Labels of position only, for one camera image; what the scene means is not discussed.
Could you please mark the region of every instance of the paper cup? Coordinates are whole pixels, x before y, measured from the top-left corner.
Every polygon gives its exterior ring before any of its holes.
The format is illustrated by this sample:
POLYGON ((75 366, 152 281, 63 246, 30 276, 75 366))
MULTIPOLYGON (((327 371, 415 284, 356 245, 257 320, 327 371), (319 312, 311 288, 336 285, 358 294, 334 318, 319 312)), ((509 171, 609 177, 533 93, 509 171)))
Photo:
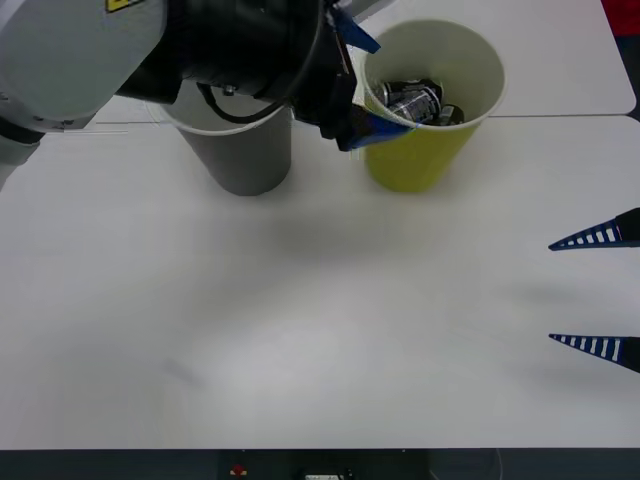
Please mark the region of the paper cup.
POLYGON ((365 105, 374 113, 414 128, 410 133, 365 150, 373 178, 397 192, 433 186, 480 124, 498 107, 507 86, 500 55, 473 30, 446 20, 402 23, 377 38, 379 52, 363 63, 365 105), (452 127, 416 125, 393 114, 372 88, 386 81, 431 78, 442 82, 444 101, 465 112, 466 123, 452 127))
MULTIPOLYGON (((251 97, 216 95, 227 112, 244 116, 267 104, 251 97)), ((249 125, 220 118, 193 82, 183 82, 173 105, 149 105, 152 117, 175 125, 218 184, 235 195, 256 196, 273 190, 291 168, 291 112, 282 108, 249 125)))

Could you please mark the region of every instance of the white table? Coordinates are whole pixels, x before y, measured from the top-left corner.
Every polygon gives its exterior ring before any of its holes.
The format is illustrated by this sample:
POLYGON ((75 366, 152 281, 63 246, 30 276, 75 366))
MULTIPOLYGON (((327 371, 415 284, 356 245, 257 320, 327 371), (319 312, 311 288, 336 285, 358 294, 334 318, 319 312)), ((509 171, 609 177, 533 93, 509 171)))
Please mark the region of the white table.
MULTIPOLYGON (((497 116, 614 115, 635 107, 600 0, 396 0, 363 26, 377 35, 416 17, 456 20, 496 46, 510 82, 497 116)), ((95 118, 149 121, 141 102, 122 98, 95 118)))
POLYGON ((491 119, 432 192, 296 127, 278 190, 171 127, 49 136, 0 202, 0 448, 640 447, 633 250, 546 246, 640 205, 640 126, 491 119))

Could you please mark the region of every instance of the cup rim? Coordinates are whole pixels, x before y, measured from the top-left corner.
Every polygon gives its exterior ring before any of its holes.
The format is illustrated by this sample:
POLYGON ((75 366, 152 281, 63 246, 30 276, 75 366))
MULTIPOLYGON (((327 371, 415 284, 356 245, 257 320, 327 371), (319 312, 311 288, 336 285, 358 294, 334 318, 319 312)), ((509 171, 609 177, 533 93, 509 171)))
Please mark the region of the cup rim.
POLYGON ((415 122, 411 122, 403 117, 400 117, 399 115, 396 115, 395 113, 391 112, 387 107, 385 107, 383 105, 383 103, 378 100, 378 97, 375 95, 375 93, 373 92, 373 89, 371 87, 371 85, 369 84, 369 80, 367 79, 367 61, 369 60, 369 58, 372 57, 372 55, 374 54, 370 54, 368 53, 365 58, 364 61, 362 62, 362 64, 360 65, 360 75, 362 77, 362 83, 365 89, 365 92, 368 94, 369 98, 373 101, 373 103, 375 104, 375 106, 377 108, 379 108, 381 111, 384 111, 385 114, 387 114, 391 120, 393 120, 396 123, 399 123, 400 125, 403 125, 405 127, 410 127, 413 129, 418 129, 418 130, 427 130, 427 131, 434 131, 434 132, 455 132, 458 130, 466 130, 468 128, 471 127, 476 127, 478 125, 480 125, 483 121, 485 121, 488 117, 490 117, 500 106, 500 104, 502 103, 502 101, 504 100, 504 97, 507 94, 507 86, 509 83, 509 78, 507 76, 507 69, 505 68, 505 64, 504 64, 504 60, 502 58, 502 55, 500 55, 500 52, 498 51, 498 49, 495 47, 495 45, 490 42, 484 35, 482 35, 480 32, 474 30, 473 28, 457 22, 455 20, 450 20, 450 19, 446 19, 446 18, 436 18, 436 17, 425 17, 425 18, 420 18, 420 19, 415 19, 415 20, 406 20, 403 22, 399 22, 396 23, 395 25, 392 25, 388 28, 386 28, 385 30, 383 30, 382 32, 380 32, 378 35, 376 35, 376 38, 381 37, 382 35, 388 33, 389 31, 393 30, 394 28, 398 28, 402 25, 408 25, 411 23, 424 23, 424 22, 438 22, 438 23, 447 23, 450 25, 455 25, 457 27, 461 27, 464 28, 465 30, 468 30, 476 35, 478 35, 480 38, 482 38, 485 42, 487 42, 487 44, 489 45, 489 47, 491 47, 491 49, 494 51, 494 53, 496 54, 496 56, 498 57, 498 61, 500 62, 500 65, 502 66, 502 73, 504 76, 504 84, 502 86, 502 91, 500 92, 500 96, 498 97, 498 100, 495 102, 495 104, 493 105, 493 107, 491 107, 484 115, 470 121, 470 122, 465 122, 463 124, 460 125, 452 125, 450 127, 436 127, 436 126, 432 126, 432 125, 423 125, 421 123, 415 123, 415 122))
POLYGON ((157 105, 155 103, 145 102, 145 106, 147 108, 147 112, 149 112, 149 115, 151 115, 151 118, 153 119, 154 122, 160 123, 160 122, 163 122, 163 121, 168 121, 174 127, 178 128, 178 129, 180 129, 182 131, 193 133, 195 135, 202 135, 202 136, 205 136, 205 137, 227 137, 229 135, 236 135, 238 133, 248 132, 249 130, 253 130, 254 128, 257 128, 257 127, 267 123, 269 120, 271 120, 273 117, 275 117, 278 113, 280 113, 283 108, 285 108, 284 105, 283 105, 282 107, 277 109, 275 112, 273 112, 268 117, 265 117, 265 118, 263 118, 261 120, 258 120, 257 122, 254 122, 254 123, 249 123, 247 125, 239 125, 237 128, 232 128, 230 130, 201 130, 199 128, 195 128, 195 127, 192 127, 190 125, 187 125, 186 123, 183 123, 182 121, 174 118, 167 111, 167 109, 165 107, 163 107, 162 105, 157 105))

